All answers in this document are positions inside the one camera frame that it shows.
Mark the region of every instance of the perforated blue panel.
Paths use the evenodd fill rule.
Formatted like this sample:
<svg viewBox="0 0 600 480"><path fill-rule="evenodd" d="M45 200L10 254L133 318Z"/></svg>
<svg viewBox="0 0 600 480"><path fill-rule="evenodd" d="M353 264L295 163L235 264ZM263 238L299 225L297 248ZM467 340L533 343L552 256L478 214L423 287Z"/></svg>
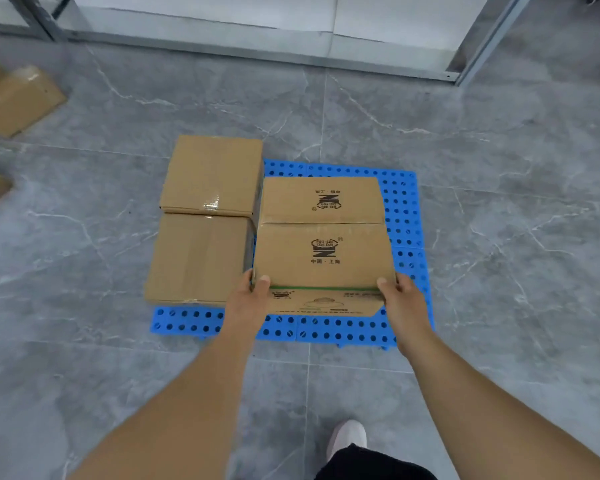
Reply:
<svg viewBox="0 0 600 480"><path fill-rule="evenodd" d="M152 332L163 335L217 335L224 323L224 309L207 306L158 306L153 312ZM293 342L296 318L291 315L267 315L256 338Z"/></svg>
<svg viewBox="0 0 600 480"><path fill-rule="evenodd" d="M409 275L424 293L429 320L434 326L414 172L270 159L264 160L264 169L265 177L376 177L384 197L385 221L395 268ZM223 322L224 310L221 308L158 306L153 313L151 330L165 335L210 337L220 331ZM256 338L338 346L381 346L385 349L396 345L384 306L375 316L365 318L267 315Z"/></svg>

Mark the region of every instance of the pant leg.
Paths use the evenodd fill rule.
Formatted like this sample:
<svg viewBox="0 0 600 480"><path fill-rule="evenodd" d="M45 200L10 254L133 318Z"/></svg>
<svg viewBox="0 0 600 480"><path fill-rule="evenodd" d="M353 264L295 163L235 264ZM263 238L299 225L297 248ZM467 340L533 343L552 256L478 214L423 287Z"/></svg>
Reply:
<svg viewBox="0 0 600 480"><path fill-rule="evenodd" d="M339 450L315 480L436 480L426 468L354 444Z"/></svg>

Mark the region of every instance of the printed black logo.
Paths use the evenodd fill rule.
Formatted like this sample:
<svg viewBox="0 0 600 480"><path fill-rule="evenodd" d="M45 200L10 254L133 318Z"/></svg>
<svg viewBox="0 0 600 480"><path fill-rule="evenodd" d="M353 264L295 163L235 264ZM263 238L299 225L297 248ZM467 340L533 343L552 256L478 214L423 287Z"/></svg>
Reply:
<svg viewBox="0 0 600 480"><path fill-rule="evenodd" d="M336 246L338 242L335 239L316 239L311 241L314 258L335 258Z"/></svg>
<svg viewBox="0 0 600 480"><path fill-rule="evenodd" d="M336 193L320 194L318 196L320 197L320 202L318 202L316 207L319 209L339 209L342 207L342 204L340 203L340 195Z"/></svg>

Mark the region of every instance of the forearm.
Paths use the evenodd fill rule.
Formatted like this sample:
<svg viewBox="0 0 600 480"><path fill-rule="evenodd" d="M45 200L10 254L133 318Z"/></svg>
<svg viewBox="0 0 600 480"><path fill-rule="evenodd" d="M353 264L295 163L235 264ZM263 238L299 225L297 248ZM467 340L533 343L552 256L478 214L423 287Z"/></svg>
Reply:
<svg viewBox="0 0 600 480"><path fill-rule="evenodd" d="M106 437L72 480L224 479L252 345L249 334L220 333Z"/></svg>
<svg viewBox="0 0 600 480"><path fill-rule="evenodd" d="M462 479L600 479L600 458L506 393L433 332L405 339L432 418Z"/></svg>

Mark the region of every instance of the person's left arm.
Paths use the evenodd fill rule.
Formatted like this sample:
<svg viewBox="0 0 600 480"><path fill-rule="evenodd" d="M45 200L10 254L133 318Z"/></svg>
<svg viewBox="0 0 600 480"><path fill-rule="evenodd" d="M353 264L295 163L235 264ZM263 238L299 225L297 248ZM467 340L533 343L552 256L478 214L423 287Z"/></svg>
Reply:
<svg viewBox="0 0 600 480"><path fill-rule="evenodd" d="M71 480L223 480L242 378L264 323L270 280L253 291L251 270L229 298L216 339L158 395L115 428Z"/></svg>

